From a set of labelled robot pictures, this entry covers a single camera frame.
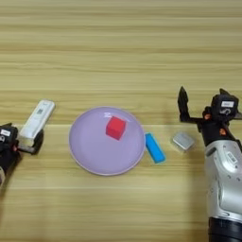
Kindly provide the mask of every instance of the white rectangular object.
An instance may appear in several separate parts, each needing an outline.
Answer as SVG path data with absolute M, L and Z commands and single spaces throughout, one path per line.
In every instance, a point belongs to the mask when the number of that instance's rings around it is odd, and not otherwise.
M 222 102 L 222 108 L 233 108 L 234 102 L 232 101 L 223 101 Z
M 178 132 L 172 139 L 172 142 L 182 151 L 186 152 L 194 144 L 195 140 L 186 132 Z
M 20 131 L 20 136 L 34 140 L 40 130 L 45 126 L 54 109 L 54 102 L 41 100 Z

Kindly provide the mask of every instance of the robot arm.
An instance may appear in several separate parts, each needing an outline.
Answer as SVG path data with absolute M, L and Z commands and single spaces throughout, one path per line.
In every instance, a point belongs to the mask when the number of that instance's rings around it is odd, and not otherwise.
M 179 94 L 180 120 L 197 124 L 205 144 L 210 242 L 242 242 L 242 146 L 228 128 L 233 119 L 242 119 L 238 102 L 221 89 L 202 118 L 194 118 L 182 87 Z

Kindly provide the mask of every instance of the wood grain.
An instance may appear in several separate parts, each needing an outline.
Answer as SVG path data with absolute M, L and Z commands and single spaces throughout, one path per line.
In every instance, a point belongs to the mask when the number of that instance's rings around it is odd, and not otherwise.
M 1 1 L 1 123 L 21 127 L 42 98 L 57 104 L 41 153 L 2 191 L 1 242 L 207 241 L 203 143 L 179 123 L 177 94 L 184 85 L 196 116 L 220 87 L 242 98 L 241 30 L 240 0 Z M 110 178 L 78 167 L 71 124 L 104 105 L 132 112 L 166 163 L 146 153 Z M 179 130 L 197 140 L 187 154 L 170 144 Z

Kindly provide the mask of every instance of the blue rectangular block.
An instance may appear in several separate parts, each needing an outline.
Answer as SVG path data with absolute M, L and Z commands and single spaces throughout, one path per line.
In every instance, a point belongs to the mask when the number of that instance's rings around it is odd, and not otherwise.
M 155 163 L 165 161 L 165 156 L 151 133 L 146 134 L 147 150 Z

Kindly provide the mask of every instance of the red cube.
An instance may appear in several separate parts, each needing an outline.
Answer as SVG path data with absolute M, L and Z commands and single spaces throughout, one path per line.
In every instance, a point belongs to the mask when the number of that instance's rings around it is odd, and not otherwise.
M 125 127 L 126 121 L 113 116 L 106 127 L 106 134 L 116 140 L 120 140 L 125 131 Z

